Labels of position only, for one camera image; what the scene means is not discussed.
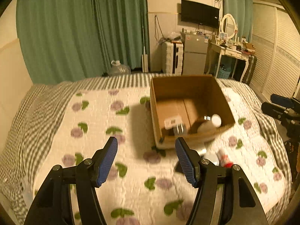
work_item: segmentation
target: gray striped sheet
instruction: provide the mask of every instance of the gray striped sheet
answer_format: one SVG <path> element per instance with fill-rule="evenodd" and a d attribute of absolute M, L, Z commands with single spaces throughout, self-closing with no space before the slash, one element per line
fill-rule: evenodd
<path fill-rule="evenodd" d="M 123 89 L 149 87 L 152 77 L 163 74 L 132 74 L 116 77 L 97 77 L 75 83 L 62 82 L 54 86 L 34 85 L 25 96 L 13 120 L 8 134 L 5 151 L 0 157 L 0 191 L 12 202 L 13 210 L 20 224 L 27 214 L 21 195 L 20 180 L 27 175 L 33 186 L 40 160 L 44 160 L 51 148 L 71 97 L 83 90 Z M 285 196 L 267 214 L 274 221 L 286 208 L 290 195 L 290 167 L 283 142 L 276 131 L 272 118 L 262 114 L 260 102 L 247 86 L 230 80 L 219 81 L 221 87 L 232 87 L 257 113 L 262 136 L 270 144 L 276 162 L 285 174 L 289 185 Z"/>

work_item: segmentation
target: white bottle cap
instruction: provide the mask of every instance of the white bottle cap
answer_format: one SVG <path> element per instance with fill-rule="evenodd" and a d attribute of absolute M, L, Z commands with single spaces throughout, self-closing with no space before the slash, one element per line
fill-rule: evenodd
<path fill-rule="evenodd" d="M 216 128 L 218 128 L 218 127 L 221 126 L 222 121 L 221 121 L 221 118 L 220 118 L 219 115 L 213 114 L 213 116 L 211 117 L 210 120 L 211 120 L 212 124 L 213 124 Z"/>

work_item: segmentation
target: blue gripper pad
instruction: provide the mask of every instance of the blue gripper pad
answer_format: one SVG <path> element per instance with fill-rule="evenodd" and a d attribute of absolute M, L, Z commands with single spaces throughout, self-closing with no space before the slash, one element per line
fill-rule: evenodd
<path fill-rule="evenodd" d="M 102 149 L 104 155 L 101 155 L 102 161 L 98 168 L 98 178 L 96 183 L 101 186 L 105 183 L 107 176 L 112 167 L 113 161 L 118 151 L 118 141 L 115 137 L 110 137 L 106 145 Z"/>
<path fill-rule="evenodd" d="M 195 150 L 188 147 L 182 137 L 176 139 L 175 149 L 187 181 L 193 187 L 196 187 L 200 180 L 200 166 L 198 163 L 201 160 L 200 156 Z"/>

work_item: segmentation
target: small white device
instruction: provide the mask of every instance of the small white device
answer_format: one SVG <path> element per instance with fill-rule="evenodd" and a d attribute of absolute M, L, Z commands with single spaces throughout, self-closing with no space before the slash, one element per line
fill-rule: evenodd
<path fill-rule="evenodd" d="M 182 118 L 179 115 L 171 117 L 171 118 L 167 118 L 164 121 L 164 126 L 165 126 L 166 130 L 171 129 L 171 128 L 175 127 L 176 125 L 180 125 L 180 124 L 182 124 Z"/>

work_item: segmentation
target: white mirror frame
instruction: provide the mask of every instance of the white mirror frame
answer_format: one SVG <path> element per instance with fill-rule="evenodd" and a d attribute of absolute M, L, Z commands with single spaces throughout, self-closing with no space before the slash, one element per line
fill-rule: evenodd
<path fill-rule="evenodd" d="M 232 39 L 235 36 L 235 31 L 237 30 L 236 21 L 235 21 L 234 17 L 230 13 L 227 13 L 226 15 L 224 15 L 223 18 L 222 18 L 221 24 L 220 24 L 221 32 L 222 33 L 224 33 L 223 28 L 224 28 L 224 22 L 225 22 L 226 19 L 232 19 L 233 24 L 234 24 L 233 34 L 232 35 L 227 35 L 227 38 L 230 40 L 230 39 Z"/>

